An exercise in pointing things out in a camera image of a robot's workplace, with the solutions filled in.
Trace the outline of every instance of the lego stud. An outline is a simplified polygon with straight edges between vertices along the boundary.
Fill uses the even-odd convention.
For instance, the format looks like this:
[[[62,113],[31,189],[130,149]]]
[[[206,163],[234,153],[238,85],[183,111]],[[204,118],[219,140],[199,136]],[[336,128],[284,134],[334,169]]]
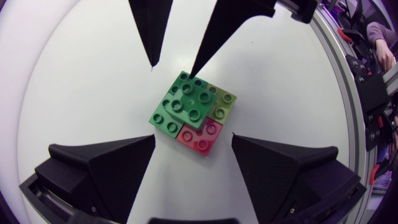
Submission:
[[[209,94],[209,93],[207,93],[207,92],[201,92],[201,93],[199,94],[199,102],[200,102],[200,103],[205,104],[205,103],[208,103],[209,101],[210,101],[210,94]]]
[[[197,122],[200,119],[200,112],[196,109],[192,109],[188,112],[189,120]]]
[[[170,89],[170,91],[172,92],[172,94],[174,95],[178,90],[178,86],[172,86],[172,88]]]
[[[195,80],[193,82],[193,84],[197,85],[197,86],[201,86],[201,81],[200,80]]]
[[[223,108],[218,108],[215,112],[214,112],[216,118],[218,119],[223,119],[225,116],[225,111]]]
[[[209,92],[216,94],[217,88],[212,86],[212,87],[209,88]]]
[[[232,96],[229,93],[225,93],[223,96],[223,101],[225,103],[231,103],[232,102]]]
[[[188,75],[186,73],[181,73],[180,78],[182,80],[186,80],[188,78]]]
[[[181,89],[183,94],[189,95],[193,91],[193,86],[191,85],[191,83],[184,83]]]
[[[182,111],[182,103],[181,103],[180,100],[173,100],[173,102],[172,102],[172,110],[174,112],[177,112],[177,113]]]
[[[174,133],[177,130],[177,125],[174,122],[170,122],[167,124],[167,130],[169,130],[171,133]]]
[[[192,140],[192,133],[190,131],[184,131],[184,133],[182,133],[182,139],[184,139],[184,141],[189,142]]]
[[[200,140],[198,142],[198,149],[201,151],[207,150],[209,148],[209,142],[206,140]]]
[[[164,101],[162,102],[163,108],[166,109],[166,106],[167,106],[169,103],[170,103],[170,100],[164,100]]]
[[[215,126],[214,124],[209,124],[209,125],[206,127],[206,132],[207,132],[208,134],[215,134],[215,133],[217,132],[217,128],[216,128],[216,126]]]
[[[153,119],[154,119],[155,123],[157,123],[157,124],[163,123],[163,116],[160,114],[155,114]]]

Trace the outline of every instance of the metal frame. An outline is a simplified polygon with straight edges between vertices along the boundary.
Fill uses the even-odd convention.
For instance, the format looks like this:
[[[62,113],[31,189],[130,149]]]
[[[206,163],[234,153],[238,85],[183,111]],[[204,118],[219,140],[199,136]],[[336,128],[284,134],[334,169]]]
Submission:
[[[387,94],[392,96],[398,90],[398,63],[383,75],[383,80],[387,85]]]
[[[361,102],[353,75],[345,59],[346,54],[355,57],[355,53],[343,39],[339,38],[337,33],[339,26],[326,8],[315,11],[310,25],[325,49],[340,87],[348,125],[349,168],[361,177],[361,183],[367,188],[363,198],[346,220],[347,223],[359,223],[371,196],[372,186],[369,185],[368,180],[371,169],[376,163],[376,150],[366,152]]]

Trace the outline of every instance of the light green lego brick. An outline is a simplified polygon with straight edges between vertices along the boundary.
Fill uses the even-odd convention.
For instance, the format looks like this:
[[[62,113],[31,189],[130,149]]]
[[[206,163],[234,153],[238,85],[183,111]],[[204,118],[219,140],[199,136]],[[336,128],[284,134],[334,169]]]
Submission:
[[[224,124],[231,108],[235,104],[236,96],[210,83],[206,89],[216,95],[216,101],[208,113],[208,117],[213,121]]]

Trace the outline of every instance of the green lego brick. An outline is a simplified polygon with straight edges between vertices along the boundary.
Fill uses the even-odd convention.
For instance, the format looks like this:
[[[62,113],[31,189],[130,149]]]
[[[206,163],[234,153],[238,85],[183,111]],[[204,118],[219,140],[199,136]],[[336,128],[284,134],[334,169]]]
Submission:
[[[149,122],[169,136],[176,138],[183,126],[183,123],[171,117],[171,115],[169,115],[165,110],[165,107],[170,103],[172,97],[173,95],[166,93],[163,100],[150,117]]]
[[[215,100],[216,95],[213,93],[192,82],[183,81],[166,106],[166,112],[180,122],[199,129]]]
[[[210,83],[206,89],[216,95],[214,107],[208,113],[208,117],[213,121],[224,124],[236,101],[236,96]]]
[[[193,84],[206,89],[208,82],[201,80],[200,78],[194,77],[193,79],[188,79],[189,73],[182,71],[177,79],[175,79],[173,85],[169,89],[169,93],[174,95],[180,87],[181,83],[184,81],[192,82]]]

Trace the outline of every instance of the gray sleeve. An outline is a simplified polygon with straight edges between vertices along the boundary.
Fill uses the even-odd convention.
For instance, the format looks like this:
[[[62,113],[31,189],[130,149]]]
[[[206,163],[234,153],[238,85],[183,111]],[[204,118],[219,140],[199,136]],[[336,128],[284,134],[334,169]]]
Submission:
[[[385,40],[387,45],[390,46],[397,38],[397,34],[394,31],[385,28],[378,22],[371,22],[366,28],[366,33],[368,41],[373,47],[375,47],[375,41],[378,39]]]

